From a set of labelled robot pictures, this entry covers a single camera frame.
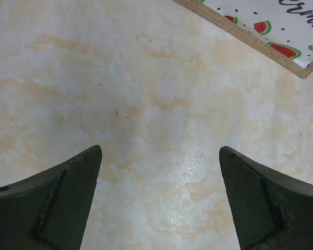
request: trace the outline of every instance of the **marble floor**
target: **marble floor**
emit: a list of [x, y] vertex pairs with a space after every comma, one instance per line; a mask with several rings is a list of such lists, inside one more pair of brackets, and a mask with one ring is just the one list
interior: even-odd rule
[[313, 73], [172, 0], [0, 0], [0, 186], [93, 144], [81, 249], [239, 249], [219, 148], [313, 184]]

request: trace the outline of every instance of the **beige marble surface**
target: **beige marble surface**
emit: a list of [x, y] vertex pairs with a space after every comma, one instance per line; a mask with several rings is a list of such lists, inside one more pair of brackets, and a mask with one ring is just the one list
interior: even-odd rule
[[238, 249], [218, 150], [313, 184], [313, 74], [172, 0], [0, 0], [0, 186], [93, 144], [81, 249]]

